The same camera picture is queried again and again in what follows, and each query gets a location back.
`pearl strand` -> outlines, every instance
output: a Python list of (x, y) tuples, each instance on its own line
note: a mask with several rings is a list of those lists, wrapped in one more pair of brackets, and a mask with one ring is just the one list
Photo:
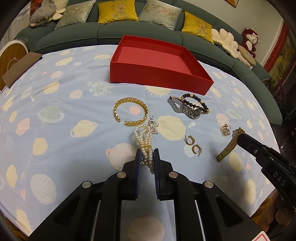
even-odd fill
[(150, 172), (154, 174), (154, 166), (153, 166), (153, 150), (151, 147), (151, 141), (152, 141), (152, 131), (149, 125), (139, 125), (136, 126), (136, 128), (133, 131), (136, 142), (138, 147), (142, 151), (143, 155), (143, 163), (145, 166), (148, 166), (150, 168)]

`watch face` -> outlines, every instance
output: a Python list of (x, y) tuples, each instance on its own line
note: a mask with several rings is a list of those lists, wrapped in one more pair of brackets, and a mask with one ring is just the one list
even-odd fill
[(191, 117), (192, 117), (193, 119), (197, 119), (198, 117), (200, 117), (200, 113), (201, 113), (200, 108), (199, 108), (199, 107), (195, 107), (195, 108), (192, 110), (191, 113), (192, 113), (192, 114), (191, 114)]
[(238, 131), (238, 129), (236, 129), (232, 132), (232, 138), (234, 138), (234, 136), (237, 134), (237, 131)]

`metal screw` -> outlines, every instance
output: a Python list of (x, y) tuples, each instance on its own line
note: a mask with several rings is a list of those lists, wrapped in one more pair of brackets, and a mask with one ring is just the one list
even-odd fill
[(207, 188), (212, 188), (212, 187), (214, 186), (214, 184), (213, 184), (211, 181), (206, 181), (206, 182), (205, 182), (205, 186), (206, 186)]
[(117, 177), (119, 177), (119, 178), (125, 178), (126, 177), (126, 173), (125, 172), (119, 172), (119, 173), (117, 173)]
[(91, 182), (84, 182), (82, 183), (83, 188), (89, 188), (91, 186)]
[(171, 178), (176, 178), (176, 177), (178, 176), (178, 173), (176, 173), (176, 172), (170, 172), (168, 175), (169, 175)]

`round wooden board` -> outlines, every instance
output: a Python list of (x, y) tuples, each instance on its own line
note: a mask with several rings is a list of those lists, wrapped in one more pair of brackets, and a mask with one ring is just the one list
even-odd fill
[(0, 54), (0, 90), (5, 87), (2, 76), (22, 57), (28, 53), (26, 46), (19, 40), (9, 42)]

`red teddy bear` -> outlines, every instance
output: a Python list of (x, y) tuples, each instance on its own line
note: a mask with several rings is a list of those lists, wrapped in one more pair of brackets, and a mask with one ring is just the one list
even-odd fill
[(242, 32), (242, 36), (244, 37), (244, 39), (242, 41), (241, 46), (248, 50), (249, 53), (253, 56), (253, 58), (255, 58), (256, 55), (253, 52), (256, 51), (254, 45), (259, 42), (258, 34), (250, 28), (245, 28)]

